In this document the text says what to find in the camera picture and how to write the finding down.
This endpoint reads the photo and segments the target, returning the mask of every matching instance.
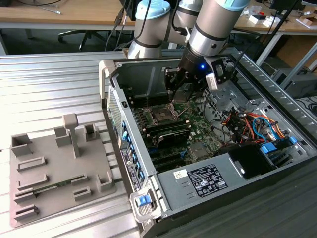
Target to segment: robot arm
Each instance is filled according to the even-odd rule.
[[[204,0],[177,72],[165,79],[170,99],[186,82],[195,85],[204,77],[209,89],[217,90],[229,79],[217,55],[248,4],[249,0]]]
[[[165,86],[170,99],[184,83],[199,88],[199,82],[204,80],[210,90],[217,90],[219,84],[229,79],[222,60],[217,56],[249,1],[204,0],[202,4],[202,0],[182,0],[174,15],[167,2],[151,0],[151,14],[145,20],[149,0],[143,0],[136,13],[135,36],[139,36],[145,20],[144,30],[131,44],[128,57],[160,57],[162,41],[187,43],[178,69],[165,71]],[[172,22],[182,29],[182,35],[172,27]]]

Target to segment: wooden desk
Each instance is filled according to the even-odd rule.
[[[25,6],[13,1],[11,7],[0,8],[1,28],[22,29],[73,29],[73,30],[111,30],[118,12],[122,8],[119,0],[64,0],[58,3],[61,15],[42,10],[34,6]],[[250,6],[260,5],[266,15],[272,10],[261,3],[251,0]],[[247,16],[241,16],[235,27],[266,34],[268,27],[253,24]],[[126,30],[134,30],[134,22],[127,20]],[[257,64],[261,65],[282,35],[317,35],[317,30],[310,30],[296,22],[295,17],[284,23],[274,36],[265,51],[259,57]],[[4,44],[1,44],[0,55],[5,54]]]
[[[113,26],[115,17],[122,8],[119,0],[63,0],[57,4],[62,14],[13,1],[12,6],[0,8],[0,22]],[[134,22],[128,19],[126,25],[134,26]]]

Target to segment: warning label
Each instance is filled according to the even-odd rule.
[[[205,197],[228,187],[214,164],[189,171],[187,174],[199,197]]]

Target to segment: monitor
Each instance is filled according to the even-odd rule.
[[[283,18],[282,12],[284,10],[290,9],[296,0],[273,0],[270,6],[270,9],[276,10],[276,12],[272,13],[272,16],[276,16],[280,19]],[[293,10],[302,11],[305,6],[302,5],[302,1],[298,1]]]

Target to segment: electronic components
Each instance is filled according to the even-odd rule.
[[[202,142],[196,142],[190,145],[188,148],[195,159],[200,159],[208,155],[208,152]]]

